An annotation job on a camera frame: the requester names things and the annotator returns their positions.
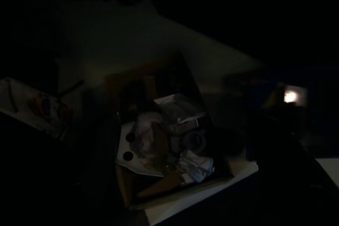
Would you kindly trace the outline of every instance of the open cardboard box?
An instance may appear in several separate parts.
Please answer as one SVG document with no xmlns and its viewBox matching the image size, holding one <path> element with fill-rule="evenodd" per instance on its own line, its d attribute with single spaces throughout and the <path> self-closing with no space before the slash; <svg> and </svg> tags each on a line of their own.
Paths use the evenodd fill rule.
<svg viewBox="0 0 339 226">
<path fill-rule="evenodd" d="M 121 91 L 125 86 L 136 81 L 143 80 L 147 96 L 149 97 L 148 99 L 150 100 L 155 99 L 155 97 L 163 97 L 176 93 L 176 91 L 168 92 L 168 94 L 163 94 L 161 91 L 158 93 L 158 87 L 155 88 L 154 81 L 150 76 L 156 73 L 161 73 L 163 69 L 167 68 L 168 66 L 180 68 L 180 70 L 185 73 L 185 78 L 191 83 L 191 89 L 190 91 L 187 91 L 187 96 L 191 96 L 195 102 L 201 106 L 204 106 L 199 89 L 195 84 L 183 57 L 179 53 L 173 53 L 168 54 L 167 56 L 159 57 L 152 62 L 144 64 L 138 68 L 128 70 L 124 73 L 106 76 L 105 84 L 109 96 L 109 104 L 112 110 L 118 112 L 120 116 L 124 114 L 121 107 L 123 103 Z M 131 210 L 141 210 L 169 201 L 178 200 L 185 196 L 196 194 L 218 185 L 223 185 L 235 175 L 237 175 L 237 173 L 239 173 L 246 166 L 247 162 L 245 157 L 241 156 L 239 158 L 228 160 L 228 164 L 229 167 L 228 169 L 225 169 L 225 171 L 228 171 L 230 174 L 225 174 L 224 177 L 217 177 L 215 174 L 212 174 L 212 176 L 214 175 L 213 177 L 205 179 L 202 183 L 192 184 L 186 187 L 179 187 L 168 193 L 143 199 L 138 198 L 136 196 L 136 192 L 134 191 L 135 180 L 138 175 L 120 165 L 116 165 L 115 169 L 118 186 L 125 206 Z"/>
</svg>

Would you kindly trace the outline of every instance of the floor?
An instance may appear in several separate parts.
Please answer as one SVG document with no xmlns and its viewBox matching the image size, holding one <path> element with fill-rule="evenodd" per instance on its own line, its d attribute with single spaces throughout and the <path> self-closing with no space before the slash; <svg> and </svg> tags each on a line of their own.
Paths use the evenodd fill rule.
<svg viewBox="0 0 339 226">
<path fill-rule="evenodd" d="M 222 93 L 223 76 L 261 66 L 232 47 L 159 16 L 150 0 L 124 7 L 115 1 L 71 2 L 63 4 L 63 10 L 71 54 L 57 59 L 59 88 L 85 80 L 81 89 L 64 98 L 79 118 L 84 114 L 84 93 L 90 91 L 96 103 L 104 104 L 105 75 L 122 72 L 167 51 L 183 54 L 203 96 Z M 210 111 L 214 105 L 215 98 L 207 102 Z"/>
</svg>

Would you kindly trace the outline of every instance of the light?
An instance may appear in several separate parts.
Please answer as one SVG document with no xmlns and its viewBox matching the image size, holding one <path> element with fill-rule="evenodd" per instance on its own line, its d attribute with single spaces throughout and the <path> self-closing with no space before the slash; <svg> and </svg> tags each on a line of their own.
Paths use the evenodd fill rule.
<svg viewBox="0 0 339 226">
<path fill-rule="evenodd" d="M 294 103 L 298 100 L 298 94 L 294 91 L 285 91 L 284 102 Z"/>
</svg>

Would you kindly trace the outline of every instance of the cardboard box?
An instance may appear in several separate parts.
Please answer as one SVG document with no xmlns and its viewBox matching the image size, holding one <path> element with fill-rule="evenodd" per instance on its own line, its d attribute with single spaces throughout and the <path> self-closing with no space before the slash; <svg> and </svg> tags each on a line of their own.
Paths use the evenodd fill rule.
<svg viewBox="0 0 339 226">
<path fill-rule="evenodd" d="M 204 103 L 198 87 L 196 86 L 192 75 L 190 74 L 189 68 L 187 67 L 183 57 L 178 53 L 169 54 L 168 56 L 157 58 L 157 60 L 144 64 L 138 68 L 128 70 L 121 74 L 112 74 L 108 75 L 105 78 L 106 89 L 109 95 L 109 104 L 112 110 L 117 111 L 120 115 L 124 114 L 122 111 L 122 98 L 121 91 L 122 89 L 136 81 L 145 81 L 148 82 L 145 85 L 145 88 L 150 95 L 148 96 L 150 100 L 154 99 L 154 96 L 159 97 L 168 96 L 171 94 L 177 93 L 176 91 L 170 91 L 168 94 L 163 94 L 162 91 L 154 91 L 155 86 L 153 85 L 153 79 L 149 75 L 154 75 L 156 73 L 161 73 L 164 68 L 168 66 L 181 66 L 180 69 L 186 74 L 186 79 L 191 82 L 190 90 L 187 90 L 185 93 L 186 96 L 194 100 L 196 103 L 204 107 Z M 181 199 L 185 196 L 199 193 L 203 190 L 212 188 L 214 186 L 223 185 L 233 178 L 237 172 L 241 171 L 241 168 L 245 167 L 247 162 L 245 159 L 233 159 L 229 164 L 228 170 L 232 171 L 232 174 L 227 175 L 226 177 L 214 177 L 210 180 L 204 180 L 202 183 L 194 183 L 187 187 L 180 187 L 178 189 L 172 190 L 163 195 L 157 195 L 151 198 L 139 199 L 136 196 L 134 191 L 134 184 L 137 177 L 137 174 L 133 173 L 129 169 L 116 165 L 116 175 L 118 180 L 118 186 L 124 201 L 124 204 L 127 208 L 131 210 L 141 210 L 146 209 L 152 206 L 160 205 L 169 201 L 174 201 Z"/>
</svg>

